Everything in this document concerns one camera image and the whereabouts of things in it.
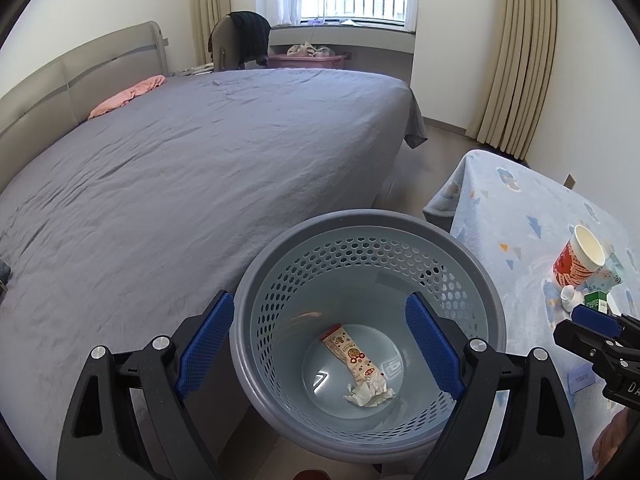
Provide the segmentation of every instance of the gray bed sheet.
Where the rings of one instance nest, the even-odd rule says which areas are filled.
[[[91,348],[173,333],[279,233],[370,206],[403,138],[424,127],[399,80],[226,72],[170,78],[23,169],[0,196],[0,412],[44,475]]]

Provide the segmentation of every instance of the blue gripper pad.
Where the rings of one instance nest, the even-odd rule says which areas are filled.
[[[615,317],[578,305],[571,312],[571,321],[605,337],[614,339],[622,333]]]
[[[234,300],[231,294],[226,292],[182,354],[180,373],[175,383],[175,393],[180,400],[184,400],[202,385],[233,320]]]
[[[407,298],[404,316],[438,387],[454,400],[460,400],[465,393],[460,378],[460,359],[415,294]]]

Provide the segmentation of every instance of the red and white paper cup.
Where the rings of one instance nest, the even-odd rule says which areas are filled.
[[[598,239],[585,226],[577,225],[552,267],[556,287],[580,285],[602,267],[604,261],[604,250]]]

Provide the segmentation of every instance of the chair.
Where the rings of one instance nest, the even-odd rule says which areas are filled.
[[[214,72],[238,70],[240,65],[240,38],[229,15],[214,27],[210,37],[211,60]]]

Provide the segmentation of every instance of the gray trash can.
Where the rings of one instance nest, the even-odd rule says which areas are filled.
[[[438,388],[404,320],[416,290],[468,337],[504,351],[495,287],[441,229],[367,209],[281,234],[249,266],[235,298],[231,351],[249,400],[282,435],[329,458],[383,463],[428,452],[454,401]],[[375,408],[344,399],[353,377],[319,339],[334,324],[385,373],[393,399]]]

